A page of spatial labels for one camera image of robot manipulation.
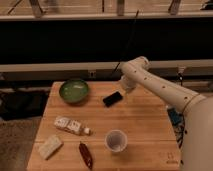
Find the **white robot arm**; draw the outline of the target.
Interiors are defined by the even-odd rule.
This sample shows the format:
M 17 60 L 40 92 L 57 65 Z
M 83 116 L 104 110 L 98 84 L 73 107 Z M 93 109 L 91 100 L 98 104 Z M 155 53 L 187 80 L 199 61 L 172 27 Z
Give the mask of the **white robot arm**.
M 140 84 L 184 115 L 180 171 L 213 171 L 213 96 L 170 82 L 148 69 L 149 60 L 144 56 L 124 62 L 122 88 L 131 91 Z

